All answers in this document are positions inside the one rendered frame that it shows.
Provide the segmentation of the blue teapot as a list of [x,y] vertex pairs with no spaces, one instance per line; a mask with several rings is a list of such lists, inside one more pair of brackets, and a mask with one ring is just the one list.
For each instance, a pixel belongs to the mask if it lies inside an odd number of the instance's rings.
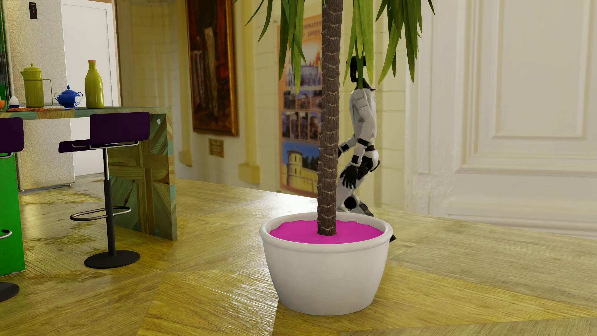
[[55,100],[65,109],[76,109],[81,103],[82,97],[83,93],[71,90],[68,85],[63,92],[54,94]]

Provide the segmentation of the wooden patterned bar counter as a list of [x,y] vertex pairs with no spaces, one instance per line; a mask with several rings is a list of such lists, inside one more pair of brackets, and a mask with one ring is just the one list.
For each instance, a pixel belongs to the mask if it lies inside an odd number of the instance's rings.
[[168,107],[109,106],[103,109],[0,110],[0,118],[23,120],[85,118],[93,114],[150,113],[148,140],[132,147],[108,149],[114,206],[128,206],[129,213],[115,217],[115,225],[177,240],[175,164],[172,111]]

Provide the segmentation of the green cabinet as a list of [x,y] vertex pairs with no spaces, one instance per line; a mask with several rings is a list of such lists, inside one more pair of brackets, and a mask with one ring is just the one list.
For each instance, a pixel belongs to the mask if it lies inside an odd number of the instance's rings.
[[16,154],[13,154],[0,157],[0,277],[24,269]]

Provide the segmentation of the olive green pitcher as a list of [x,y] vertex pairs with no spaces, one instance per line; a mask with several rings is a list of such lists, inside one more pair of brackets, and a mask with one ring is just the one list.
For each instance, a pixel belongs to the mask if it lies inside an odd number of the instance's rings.
[[27,108],[45,108],[52,106],[52,102],[44,100],[44,84],[43,81],[49,81],[50,89],[51,80],[44,79],[40,68],[34,66],[33,63],[29,67],[24,68],[20,72],[24,80],[25,88],[25,105]]

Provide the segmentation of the pink soil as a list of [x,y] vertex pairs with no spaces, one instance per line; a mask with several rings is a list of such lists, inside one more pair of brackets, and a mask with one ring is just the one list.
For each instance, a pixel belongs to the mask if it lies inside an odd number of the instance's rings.
[[383,234],[373,226],[354,221],[336,222],[336,234],[325,236],[317,233],[316,220],[297,220],[284,222],[269,233],[275,238],[309,244],[341,244],[370,240]]

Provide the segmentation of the dark framed painting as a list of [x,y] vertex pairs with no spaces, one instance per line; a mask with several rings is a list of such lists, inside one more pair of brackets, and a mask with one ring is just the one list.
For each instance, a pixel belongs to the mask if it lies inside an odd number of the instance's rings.
[[185,0],[192,126],[238,135],[232,0]]

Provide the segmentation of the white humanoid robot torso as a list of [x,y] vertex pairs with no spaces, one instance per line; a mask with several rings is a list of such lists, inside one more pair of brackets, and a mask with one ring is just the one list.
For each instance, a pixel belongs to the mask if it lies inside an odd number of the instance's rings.
[[367,147],[374,143],[377,134],[376,98],[370,88],[355,88],[349,97],[354,138]]

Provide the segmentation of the white robot legs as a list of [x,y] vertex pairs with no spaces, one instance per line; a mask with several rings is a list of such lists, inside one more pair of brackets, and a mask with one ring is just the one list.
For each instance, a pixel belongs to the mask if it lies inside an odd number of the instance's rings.
[[[356,194],[356,188],[345,187],[339,181],[337,189],[337,212],[356,213],[373,217],[368,206]],[[354,219],[339,222],[339,237],[332,239],[334,243],[353,243],[376,238],[383,234],[373,226],[362,224]]]

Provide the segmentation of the white door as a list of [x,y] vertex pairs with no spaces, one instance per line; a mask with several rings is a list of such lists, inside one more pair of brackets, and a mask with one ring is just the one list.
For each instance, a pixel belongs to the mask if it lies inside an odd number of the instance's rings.
[[119,106],[120,90],[113,5],[61,0],[67,87],[86,93],[88,61],[95,60],[103,81],[105,107]]

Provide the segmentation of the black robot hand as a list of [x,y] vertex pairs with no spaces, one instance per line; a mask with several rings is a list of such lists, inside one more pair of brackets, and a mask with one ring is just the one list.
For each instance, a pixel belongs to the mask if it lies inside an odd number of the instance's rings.
[[339,179],[341,179],[342,186],[355,189],[359,175],[359,167],[349,164],[341,172]]
[[364,179],[364,176],[369,172],[377,169],[380,161],[377,157],[371,158],[369,156],[363,156],[360,166],[358,167],[357,180]]

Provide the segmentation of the purple bar stool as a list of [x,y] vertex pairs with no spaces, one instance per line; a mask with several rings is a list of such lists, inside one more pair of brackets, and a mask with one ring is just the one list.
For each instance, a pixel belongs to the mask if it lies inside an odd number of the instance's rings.
[[74,213],[70,219],[78,222],[106,219],[108,251],[89,256],[85,266],[96,269],[118,268],[135,263],[140,255],[131,250],[116,250],[114,217],[131,211],[127,206],[113,206],[109,177],[108,149],[136,146],[150,136],[150,113],[127,112],[93,114],[90,116],[90,138],[81,141],[63,141],[59,153],[101,149],[103,153],[105,208]]
[[19,117],[0,118],[0,156],[11,157],[25,146],[23,120]]

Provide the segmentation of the palm tree plant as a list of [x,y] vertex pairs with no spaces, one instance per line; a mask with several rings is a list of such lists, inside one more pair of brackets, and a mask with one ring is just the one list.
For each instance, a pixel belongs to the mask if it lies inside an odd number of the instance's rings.
[[[325,236],[336,234],[337,213],[337,164],[339,141],[339,89],[340,42],[343,0],[322,2],[322,138],[319,141],[317,186],[317,233]],[[347,66],[352,56],[365,57],[368,78],[374,75],[374,5],[373,0],[353,0],[353,15],[349,34]],[[279,78],[284,71],[286,53],[290,50],[291,69],[295,74],[295,87],[300,84],[300,71],[305,61],[302,50],[304,0],[281,0]],[[400,40],[407,47],[408,68],[414,80],[418,38],[423,31],[421,0],[382,0],[376,19],[387,12],[389,41],[380,84],[390,68],[395,69],[394,59]]]

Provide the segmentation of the black robot head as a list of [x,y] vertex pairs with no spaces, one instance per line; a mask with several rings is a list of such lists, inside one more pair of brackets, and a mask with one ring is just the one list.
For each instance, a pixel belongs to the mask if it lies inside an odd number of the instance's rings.
[[355,84],[354,89],[369,89],[375,90],[370,86],[370,84],[366,81],[363,77],[362,80],[359,79],[359,75],[363,74],[364,68],[367,66],[367,61],[365,57],[362,60],[358,60],[357,56],[352,56],[350,60],[350,79]]

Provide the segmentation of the white round plant pot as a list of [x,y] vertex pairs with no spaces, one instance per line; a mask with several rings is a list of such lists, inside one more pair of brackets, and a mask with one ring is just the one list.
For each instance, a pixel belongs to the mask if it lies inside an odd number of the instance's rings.
[[346,315],[368,307],[376,296],[393,237],[391,225],[356,213],[338,212],[336,219],[354,219],[383,234],[330,245],[286,241],[269,234],[284,222],[317,221],[317,212],[274,218],[260,227],[267,267],[280,302],[287,308],[308,315]]

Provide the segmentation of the yellow green bottle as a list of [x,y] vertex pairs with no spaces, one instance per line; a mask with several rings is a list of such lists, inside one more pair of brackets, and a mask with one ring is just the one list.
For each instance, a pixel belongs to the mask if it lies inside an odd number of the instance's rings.
[[103,82],[97,70],[96,60],[88,61],[88,72],[85,79],[86,107],[89,109],[104,108]]

